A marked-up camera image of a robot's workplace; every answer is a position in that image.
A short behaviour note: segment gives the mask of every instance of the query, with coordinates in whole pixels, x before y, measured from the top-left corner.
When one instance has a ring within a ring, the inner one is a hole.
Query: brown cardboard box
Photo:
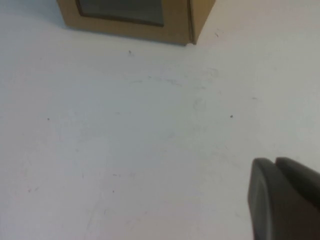
[[[215,0],[57,0],[77,29],[178,44],[197,43]]]

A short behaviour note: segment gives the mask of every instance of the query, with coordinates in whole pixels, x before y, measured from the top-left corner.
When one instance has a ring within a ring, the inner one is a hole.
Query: white table
[[[218,0],[197,46],[0,0],[0,240],[248,240],[251,162],[320,170],[320,1]]]

